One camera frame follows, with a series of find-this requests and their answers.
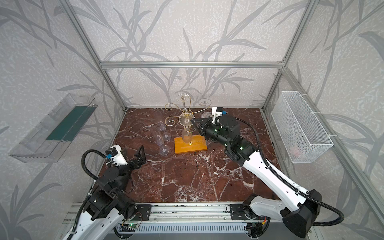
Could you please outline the amber wine glass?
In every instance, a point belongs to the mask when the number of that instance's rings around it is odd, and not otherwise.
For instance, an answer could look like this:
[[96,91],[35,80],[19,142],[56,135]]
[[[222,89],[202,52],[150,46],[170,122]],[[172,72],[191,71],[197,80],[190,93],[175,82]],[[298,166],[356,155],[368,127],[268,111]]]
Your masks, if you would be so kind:
[[191,113],[183,113],[179,116],[179,123],[184,127],[182,132],[182,140],[184,143],[191,145],[193,141],[193,129],[191,120],[194,115]]

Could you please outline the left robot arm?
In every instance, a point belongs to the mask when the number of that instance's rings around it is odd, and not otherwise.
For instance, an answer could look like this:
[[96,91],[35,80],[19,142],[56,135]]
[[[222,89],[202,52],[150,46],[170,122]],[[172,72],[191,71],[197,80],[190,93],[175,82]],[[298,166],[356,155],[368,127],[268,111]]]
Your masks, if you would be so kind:
[[[88,154],[95,153],[107,161],[107,169],[97,177],[86,166]],[[126,151],[119,145],[111,146],[102,153],[90,149],[83,153],[83,171],[94,180],[96,190],[90,190],[77,212],[74,225],[64,236],[65,240],[102,240],[114,231],[120,240],[127,240],[131,234],[120,234],[118,223],[130,220],[138,213],[136,203],[126,192],[134,170],[147,161],[145,148],[140,146],[132,160],[127,160]]]

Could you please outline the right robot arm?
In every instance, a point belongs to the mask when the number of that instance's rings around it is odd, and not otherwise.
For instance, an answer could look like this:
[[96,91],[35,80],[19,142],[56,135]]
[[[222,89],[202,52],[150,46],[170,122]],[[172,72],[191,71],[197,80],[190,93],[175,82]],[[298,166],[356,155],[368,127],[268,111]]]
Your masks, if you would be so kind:
[[237,120],[224,115],[215,120],[194,118],[191,122],[201,136],[225,146],[224,152],[232,161],[257,176],[278,196],[278,200],[271,200],[251,195],[243,203],[245,215],[251,220],[264,216],[282,221],[297,237],[305,238],[319,215],[320,206],[300,196],[298,191],[302,187],[263,160],[261,148],[241,136]]

